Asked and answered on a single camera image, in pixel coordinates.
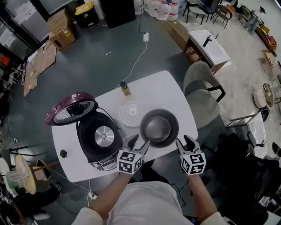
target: rice cooker lid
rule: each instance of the rice cooker lid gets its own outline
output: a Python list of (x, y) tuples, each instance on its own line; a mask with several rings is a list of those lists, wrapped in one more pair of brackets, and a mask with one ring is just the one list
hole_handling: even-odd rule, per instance
[(67, 96), (46, 115), (45, 122), (50, 126), (62, 126), (80, 121), (85, 115), (96, 111), (98, 103), (85, 92)]

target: person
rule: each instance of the person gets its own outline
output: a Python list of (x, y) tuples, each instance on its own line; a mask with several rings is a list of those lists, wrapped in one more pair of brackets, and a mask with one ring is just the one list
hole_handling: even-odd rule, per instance
[[(176, 191), (145, 163), (142, 182), (121, 173), (91, 203), (82, 208), (72, 225), (192, 225), (183, 214)], [(189, 176), (195, 210), (202, 225), (225, 225), (199, 175)]]
[(243, 26), (252, 34), (252, 32), (256, 30), (259, 23), (262, 21), (264, 15), (265, 9), (260, 6), (260, 9), (253, 10), (251, 12), (249, 21)]
[[(0, 184), (1, 193), (5, 194), (6, 186)], [(23, 193), (15, 198), (6, 196), (11, 205), (5, 199), (1, 198), (0, 213), (4, 221), (12, 224), (23, 224), (27, 217), (31, 217), (37, 213), (44, 212), (41, 207), (47, 206), (54, 202), (61, 194), (61, 187), (58, 183), (50, 184), (50, 188), (45, 192), (36, 192), (34, 195)]]

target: small bottle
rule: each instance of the small bottle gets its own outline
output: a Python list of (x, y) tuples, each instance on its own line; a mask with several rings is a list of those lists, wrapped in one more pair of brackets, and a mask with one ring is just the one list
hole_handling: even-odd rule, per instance
[(128, 85), (126, 84), (125, 81), (122, 81), (120, 83), (120, 86), (125, 96), (131, 95), (130, 89), (128, 88)]

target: round table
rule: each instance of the round table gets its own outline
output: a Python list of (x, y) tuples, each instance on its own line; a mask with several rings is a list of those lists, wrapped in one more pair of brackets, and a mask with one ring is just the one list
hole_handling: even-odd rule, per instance
[(23, 178), (25, 184), (24, 188), (27, 190), (28, 193), (34, 195), (36, 193), (36, 183), (33, 176), (33, 172), (31, 171), (25, 158), (21, 155), (17, 155), (15, 164), (17, 171), (21, 171), (22, 173), (25, 173), (27, 175), (27, 177)]

